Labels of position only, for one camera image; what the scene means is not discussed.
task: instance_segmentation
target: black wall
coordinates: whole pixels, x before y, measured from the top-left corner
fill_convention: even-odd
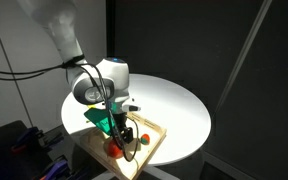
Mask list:
[[[211,115],[263,1],[117,0],[114,54],[189,89]],[[271,4],[204,150],[257,179],[288,179],[288,1]]]
[[[288,179],[288,1],[275,0],[206,150],[258,179]]]

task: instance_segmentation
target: red object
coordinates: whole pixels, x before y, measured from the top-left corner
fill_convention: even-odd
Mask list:
[[[23,146],[20,146],[20,147],[17,147],[15,148],[14,146],[11,148],[11,151],[13,154],[19,154],[21,152],[23,152],[25,149],[26,149],[26,145],[23,145]]]
[[[118,148],[114,139],[112,139],[108,144],[107,155],[116,159],[123,157],[123,151]]]

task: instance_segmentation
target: orange object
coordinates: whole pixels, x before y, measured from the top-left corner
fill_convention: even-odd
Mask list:
[[[123,157],[123,151],[120,150],[120,148],[118,148],[118,146],[116,145],[114,139],[112,139],[109,142],[106,152],[107,152],[107,155],[112,157],[112,158],[118,159],[118,158]]]
[[[150,144],[150,136],[148,134],[143,134],[141,136],[141,143],[144,145]]]

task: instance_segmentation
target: black cable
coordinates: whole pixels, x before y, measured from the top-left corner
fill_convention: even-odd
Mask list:
[[[116,142],[116,144],[119,146],[120,149],[122,149],[122,152],[123,152],[123,156],[125,158],[126,161],[130,162],[134,159],[135,157],[135,154],[136,154],[136,151],[137,151],[137,147],[138,147],[138,137],[139,137],[139,132],[138,132],[138,126],[137,126],[137,123],[135,121],[133,121],[135,123],[135,126],[136,126],[136,132],[137,132],[137,140],[136,140],[136,144],[135,144],[135,150],[134,150],[134,153],[132,155],[132,157],[129,159],[126,155],[126,152],[125,152],[125,143],[123,141],[123,138],[122,138],[122,135],[121,133],[119,132],[119,130],[117,129],[117,125],[115,126],[115,131],[116,131],[116,135],[118,137],[118,139],[120,139],[121,141],[121,144],[119,144],[120,142],[116,139],[116,136],[115,136],[115,132],[113,131],[113,124],[112,122],[114,122],[114,124],[116,124],[115,120],[114,120],[114,117],[113,117],[113,114],[112,114],[112,111],[110,110],[110,107],[109,107],[109,103],[108,103],[108,98],[107,98],[107,93],[106,93],[106,87],[104,85],[104,80],[103,80],[103,77],[101,75],[101,72],[98,70],[98,68],[93,65],[93,64],[90,64],[90,63],[87,63],[87,64],[83,64],[83,65],[89,65],[93,68],[95,68],[95,70],[97,71],[97,74],[99,76],[99,79],[100,79],[100,82],[101,82],[101,86],[102,86],[102,89],[103,91],[100,93],[103,93],[104,95],[104,102],[105,102],[105,109],[107,110],[107,116],[108,116],[108,121],[109,121],[109,126],[110,126],[110,129],[111,129],[111,135],[113,136],[113,139],[114,141]]]
[[[37,76],[43,75],[46,72],[41,72],[41,73],[38,73],[38,74],[35,74],[35,75],[32,75],[32,76],[23,77],[23,78],[0,78],[0,80],[2,80],[2,81],[21,81],[21,80],[35,78]]]
[[[88,76],[90,77],[92,83],[95,85],[95,87],[97,88],[98,92],[100,92],[101,98],[102,98],[103,101],[104,101],[103,94],[102,94],[102,92],[101,92],[101,90],[100,90],[100,87],[98,86],[97,82],[95,81],[95,79],[93,78],[93,76],[91,75],[91,73],[89,73],[82,65],[83,65],[83,64],[81,64],[81,65],[79,65],[79,66],[77,66],[77,67],[83,69],[83,70],[88,74]]]
[[[28,74],[36,74],[36,73],[40,73],[40,72],[45,72],[45,71],[50,71],[53,69],[58,69],[61,68],[61,65],[56,65],[53,67],[49,67],[49,68],[44,68],[44,69],[40,69],[40,70],[34,70],[34,71],[28,71],[28,72],[6,72],[6,71],[0,71],[0,74],[7,74],[7,75],[28,75]]]

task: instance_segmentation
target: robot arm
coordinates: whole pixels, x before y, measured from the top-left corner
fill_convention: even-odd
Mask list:
[[[37,22],[52,38],[64,63],[75,61],[86,64],[83,52],[74,32],[76,7],[71,0],[18,0],[26,14]],[[117,104],[120,114],[129,109],[129,71],[127,64],[116,58],[103,59],[97,66],[104,79],[107,96]],[[85,67],[100,84],[99,76],[92,67]],[[103,101],[97,87],[84,69],[67,68],[67,81],[76,100],[90,105]]]

